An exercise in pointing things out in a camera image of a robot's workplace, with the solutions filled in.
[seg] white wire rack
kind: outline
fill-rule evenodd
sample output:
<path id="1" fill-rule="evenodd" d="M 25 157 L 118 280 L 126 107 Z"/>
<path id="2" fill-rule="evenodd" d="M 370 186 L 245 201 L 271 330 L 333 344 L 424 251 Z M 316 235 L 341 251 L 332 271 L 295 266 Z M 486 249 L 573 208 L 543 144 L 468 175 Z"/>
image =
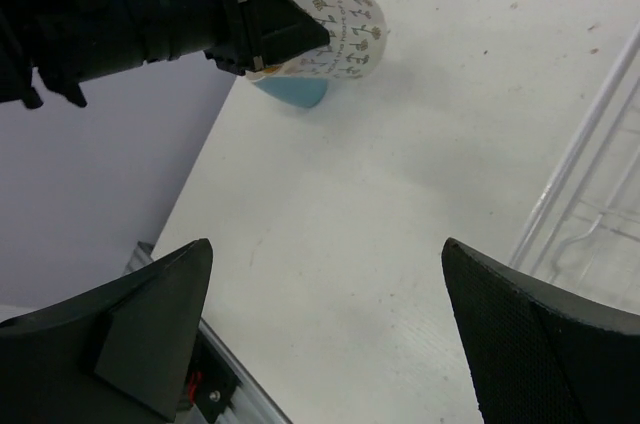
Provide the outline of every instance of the white wire rack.
<path id="1" fill-rule="evenodd" d="M 640 23 L 525 225 L 509 264 L 640 314 Z"/>

